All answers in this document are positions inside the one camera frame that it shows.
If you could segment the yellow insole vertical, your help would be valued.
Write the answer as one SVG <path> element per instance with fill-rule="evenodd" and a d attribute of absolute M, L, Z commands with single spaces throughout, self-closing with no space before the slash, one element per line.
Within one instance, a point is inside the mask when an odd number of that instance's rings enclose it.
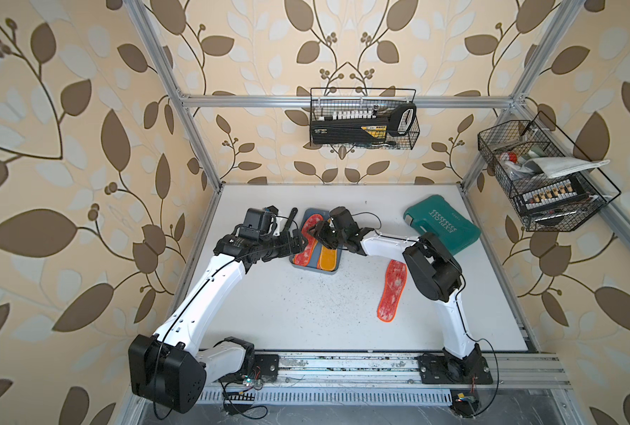
<path fill-rule="evenodd" d="M 336 270 L 337 262 L 338 252 L 336 249 L 329 249 L 327 247 L 321 248 L 318 269 L 333 272 Z"/>

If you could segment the red insole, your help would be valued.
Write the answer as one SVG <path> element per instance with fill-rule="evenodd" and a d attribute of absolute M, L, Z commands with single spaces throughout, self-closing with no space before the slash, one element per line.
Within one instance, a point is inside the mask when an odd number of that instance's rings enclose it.
<path fill-rule="evenodd" d="M 384 288 L 382 297 L 377 306 L 377 318 L 386 323 L 390 323 L 395 319 L 396 310 L 402 297 L 406 282 L 408 270 L 405 263 L 391 260 L 385 272 Z"/>
<path fill-rule="evenodd" d="M 318 244 L 318 241 L 310 235 L 309 231 L 321 221 L 323 221 L 323 216 L 321 214 L 313 214 L 305 220 L 302 226 L 302 235 L 305 237 L 307 244 L 304 250 L 294 257 L 294 265 L 299 267 L 307 267 L 310 264 L 311 258 L 313 257 L 313 252 Z"/>

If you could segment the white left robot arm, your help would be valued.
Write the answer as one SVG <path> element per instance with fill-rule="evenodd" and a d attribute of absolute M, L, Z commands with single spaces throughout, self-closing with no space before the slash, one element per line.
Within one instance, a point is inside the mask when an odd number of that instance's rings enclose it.
<path fill-rule="evenodd" d="M 128 349 L 134 395 L 184 414 L 206 385 L 228 376 L 244 379 L 255 370 L 255 347 L 225 338 L 203 350 L 213 318 L 233 288 L 260 261 L 301 253 L 307 240 L 295 225 L 297 210 L 281 217 L 274 206 L 251 208 L 244 221 L 219 239 L 207 269 L 189 295 L 151 336 L 139 335 Z"/>

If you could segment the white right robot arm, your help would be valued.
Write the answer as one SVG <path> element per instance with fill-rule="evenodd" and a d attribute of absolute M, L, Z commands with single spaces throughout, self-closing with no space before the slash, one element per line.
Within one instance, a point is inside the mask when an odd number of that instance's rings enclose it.
<path fill-rule="evenodd" d="M 350 211 L 337 207 L 329 219 L 306 228 L 328 249 L 345 249 L 361 256 L 396 260 L 407 266 L 419 293 L 435 303 L 444 347 L 439 354 L 417 357 L 423 384 L 495 384 L 491 368 L 483 357 L 479 341 L 469 335 L 462 313 L 460 293 L 466 287 L 462 268 L 449 250 L 431 232 L 416 239 L 388 236 L 373 228 L 361 228 Z"/>

